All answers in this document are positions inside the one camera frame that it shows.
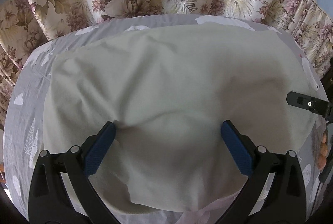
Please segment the person's right hand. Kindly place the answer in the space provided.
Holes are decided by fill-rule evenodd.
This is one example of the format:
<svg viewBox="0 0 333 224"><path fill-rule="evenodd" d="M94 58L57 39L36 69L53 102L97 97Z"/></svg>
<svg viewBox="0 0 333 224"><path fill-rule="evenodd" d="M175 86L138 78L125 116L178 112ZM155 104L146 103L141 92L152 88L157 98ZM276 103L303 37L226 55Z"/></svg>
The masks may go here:
<svg viewBox="0 0 333 224"><path fill-rule="evenodd" d="M327 148L327 131L325 130L322 135L322 141L319 148L319 156L317 160L317 167L320 171L324 169L327 163L327 154L328 154L328 148Z"/></svg>

